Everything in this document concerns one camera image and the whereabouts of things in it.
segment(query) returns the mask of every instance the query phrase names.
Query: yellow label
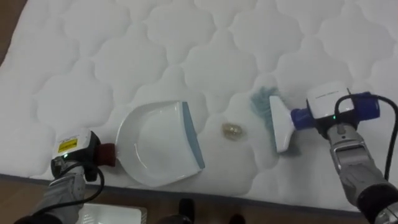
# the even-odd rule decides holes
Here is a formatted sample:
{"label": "yellow label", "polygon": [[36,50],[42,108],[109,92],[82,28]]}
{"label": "yellow label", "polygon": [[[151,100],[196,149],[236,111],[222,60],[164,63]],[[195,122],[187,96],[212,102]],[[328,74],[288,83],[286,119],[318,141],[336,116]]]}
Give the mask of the yellow label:
{"label": "yellow label", "polygon": [[58,148],[58,153],[65,152],[68,149],[72,149],[77,146],[77,139],[72,139],[60,144]]}

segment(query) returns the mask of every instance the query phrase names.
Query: robotic arm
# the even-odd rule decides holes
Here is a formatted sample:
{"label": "robotic arm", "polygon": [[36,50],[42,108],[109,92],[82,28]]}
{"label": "robotic arm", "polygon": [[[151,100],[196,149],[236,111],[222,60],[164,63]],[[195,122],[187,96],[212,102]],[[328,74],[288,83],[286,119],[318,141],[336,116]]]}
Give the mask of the robotic arm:
{"label": "robotic arm", "polygon": [[327,135],[348,201],[370,223],[398,223],[398,190],[376,167],[364,139],[344,123],[332,126]]}
{"label": "robotic arm", "polygon": [[[53,180],[32,215],[15,224],[75,224],[83,204],[97,197],[104,187],[104,175],[98,166],[114,167],[113,144],[101,144],[95,133],[81,129],[61,136],[51,161]],[[85,181],[100,177],[95,194],[84,199]]]}
{"label": "robotic arm", "polygon": [[330,143],[330,154],[348,201],[358,207],[370,223],[398,223],[398,190],[388,180],[397,121],[392,132],[386,173],[376,167],[362,136],[356,131],[360,121],[379,116],[377,95],[351,95],[342,83],[328,83],[311,89],[307,106],[314,127]]}

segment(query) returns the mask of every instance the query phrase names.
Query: mattress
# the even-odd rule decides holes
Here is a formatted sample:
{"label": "mattress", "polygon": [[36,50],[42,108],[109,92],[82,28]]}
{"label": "mattress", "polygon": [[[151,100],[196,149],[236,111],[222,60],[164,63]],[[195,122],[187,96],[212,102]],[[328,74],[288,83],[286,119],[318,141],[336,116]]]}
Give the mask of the mattress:
{"label": "mattress", "polygon": [[[0,173],[49,180],[60,134],[86,127],[115,142],[135,107],[184,100],[206,168],[150,190],[355,210],[328,143],[306,130],[275,153],[250,97],[276,86],[303,108],[309,88],[339,80],[398,101],[397,40],[396,0],[28,1],[0,68]],[[381,169],[392,119],[382,104],[359,125]],[[225,122],[246,137],[226,139]],[[120,165],[103,171],[108,186],[149,189]]]}

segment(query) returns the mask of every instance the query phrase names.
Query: red part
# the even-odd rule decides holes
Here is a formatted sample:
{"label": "red part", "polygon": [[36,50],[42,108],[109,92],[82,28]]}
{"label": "red part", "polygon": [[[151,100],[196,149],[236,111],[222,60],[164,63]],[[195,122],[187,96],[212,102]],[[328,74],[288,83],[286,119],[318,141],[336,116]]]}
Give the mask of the red part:
{"label": "red part", "polygon": [[97,166],[116,165],[116,150],[112,143],[100,144],[94,149],[94,164]]}

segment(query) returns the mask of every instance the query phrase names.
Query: black cable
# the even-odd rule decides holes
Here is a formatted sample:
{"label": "black cable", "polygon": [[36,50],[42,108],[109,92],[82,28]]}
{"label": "black cable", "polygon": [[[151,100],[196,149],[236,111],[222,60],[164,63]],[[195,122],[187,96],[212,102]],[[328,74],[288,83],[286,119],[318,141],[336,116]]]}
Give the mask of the black cable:
{"label": "black cable", "polygon": [[79,166],[92,168],[92,169],[94,169],[97,172],[97,174],[99,175],[99,179],[100,179],[100,184],[99,184],[98,190],[92,196],[90,196],[90,197],[88,197],[86,199],[77,200],[77,201],[74,201],[74,202],[65,202],[65,203],[50,205],[48,207],[44,207],[44,208],[40,209],[39,211],[35,212],[33,215],[41,215],[41,214],[44,214],[44,213],[49,212],[49,211],[51,211],[53,209],[56,209],[56,208],[62,208],[62,207],[67,207],[67,206],[79,205],[79,204],[87,203],[89,201],[94,200],[102,192],[102,190],[104,189],[104,185],[105,185],[104,174],[102,173],[102,171],[96,165],[94,165],[92,163],[77,162],[77,163],[73,164],[72,166],[67,167],[65,170],[63,170],[57,178],[61,178],[67,172],[69,172],[73,168],[76,168],[76,167],[79,167]]}
{"label": "black cable", "polygon": [[347,95],[343,96],[340,99],[337,100],[335,104],[335,116],[336,116],[336,123],[340,124],[341,119],[340,119],[340,111],[338,110],[338,107],[340,103],[344,100],[347,99],[353,99],[353,98],[373,98],[373,99],[378,99],[381,100],[387,104],[389,104],[392,109],[394,110],[394,113],[396,115],[396,120],[394,122],[394,128],[392,129],[391,133],[391,139],[390,139],[390,145],[388,147],[388,152],[387,152],[387,159],[386,159],[386,168],[384,170],[384,178],[386,180],[389,179],[390,176],[390,168],[391,168],[391,160],[392,160],[392,155],[394,153],[394,145],[396,143],[397,139],[397,133],[398,133],[398,106],[390,99],[384,97],[384,96],[379,96],[379,95]]}

